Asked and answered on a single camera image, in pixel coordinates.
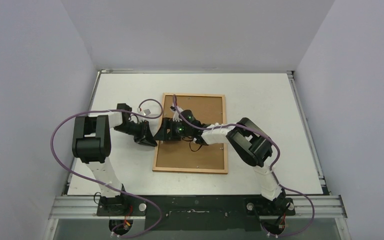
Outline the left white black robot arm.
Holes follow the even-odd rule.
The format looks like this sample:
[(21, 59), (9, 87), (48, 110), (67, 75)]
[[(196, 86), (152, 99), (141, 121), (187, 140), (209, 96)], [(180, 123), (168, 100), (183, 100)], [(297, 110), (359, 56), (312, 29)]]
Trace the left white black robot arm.
[(97, 116), (77, 116), (74, 120), (72, 153), (74, 157), (92, 171), (100, 186), (98, 205), (111, 210), (116, 215), (124, 215), (129, 210), (129, 201), (121, 193), (124, 185), (115, 174), (110, 161), (112, 149), (111, 129), (133, 137), (136, 144), (156, 147), (157, 142), (151, 133), (149, 122), (131, 120), (132, 108), (126, 103), (119, 103), (116, 112)]

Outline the brown backing board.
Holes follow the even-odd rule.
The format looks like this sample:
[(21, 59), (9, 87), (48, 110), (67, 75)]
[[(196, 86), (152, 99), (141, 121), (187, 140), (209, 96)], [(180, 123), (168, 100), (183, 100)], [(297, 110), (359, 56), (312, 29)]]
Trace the brown backing board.
[[(178, 93), (177, 106), (180, 111), (190, 110), (196, 120), (204, 124), (225, 124), (226, 101), (224, 95)], [(154, 172), (183, 172), (227, 174), (227, 145), (201, 145), (193, 142), (195, 133), (188, 125), (174, 122), (173, 94), (164, 93), (163, 116), (155, 134), (158, 146), (155, 149), (152, 170)]]

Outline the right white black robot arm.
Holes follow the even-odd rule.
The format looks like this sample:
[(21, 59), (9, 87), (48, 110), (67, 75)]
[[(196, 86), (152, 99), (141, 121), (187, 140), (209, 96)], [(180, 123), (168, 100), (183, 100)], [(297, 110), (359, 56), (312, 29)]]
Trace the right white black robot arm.
[(285, 189), (273, 175), (273, 168), (266, 161), (272, 157), (273, 149), (269, 137), (249, 118), (243, 117), (237, 123), (205, 124), (195, 118), (187, 109), (175, 112), (172, 118), (164, 117), (154, 135), (156, 141), (180, 141), (190, 139), (200, 146), (230, 144), (240, 159), (253, 168), (260, 194), (264, 198), (262, 207), (270, 215), (278, 211), (285, 214), (295, 209), (286, 197)]

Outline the wooden picture frame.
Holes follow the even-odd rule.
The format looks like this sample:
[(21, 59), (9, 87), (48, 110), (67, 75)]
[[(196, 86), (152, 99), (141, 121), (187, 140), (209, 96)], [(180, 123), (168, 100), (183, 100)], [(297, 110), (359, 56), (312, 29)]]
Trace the wooden picture frame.
[[(177, 93), (177, 105), (191, 110), (204, 124), (227, 123), (226, 100), (223, 94)], [(189, 138), (179, 141), (158, 141), (152, 170), (202, 174), (228, 173), (226, 144), (200, 146)]]

